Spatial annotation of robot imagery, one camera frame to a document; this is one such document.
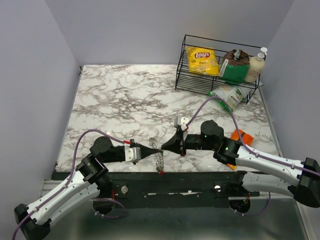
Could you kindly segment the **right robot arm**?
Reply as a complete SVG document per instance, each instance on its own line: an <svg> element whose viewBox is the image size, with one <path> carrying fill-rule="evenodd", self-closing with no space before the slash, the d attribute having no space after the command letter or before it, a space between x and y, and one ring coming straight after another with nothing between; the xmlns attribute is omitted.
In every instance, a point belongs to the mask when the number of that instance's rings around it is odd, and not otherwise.
<svg viewBox="0 0 320 240"><path fill-rule="evenodd" d="M224 129L213 120L200 126L199 134L188 134L187 126L175 125L173 137L162 150L185 156L187 150L213 151L213 158L227 165L260 171L246 173L230 183L230 191L241 196L245 192L278 193L294 198L311 208L320 206L320 165L310 157L305 160L283 158L258 151L224 135Z"/></svg>

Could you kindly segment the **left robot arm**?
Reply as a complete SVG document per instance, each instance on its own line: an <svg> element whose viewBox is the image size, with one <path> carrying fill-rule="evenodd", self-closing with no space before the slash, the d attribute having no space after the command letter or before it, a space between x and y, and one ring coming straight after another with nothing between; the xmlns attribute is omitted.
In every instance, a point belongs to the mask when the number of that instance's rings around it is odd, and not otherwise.
<svg viewBox="0 0 320 240"><path fill-rule="evenodd" d="M14 209L17 229L27 240L43 240L55 221L87 200L114 202L114 184L106 163L136 163L160 152L133 140L120 141L114 146L114 140L107 134L98 137L89 154L79 164L72 163L70 174L63 182L40 199L28 205L21 203Z"/></svg>

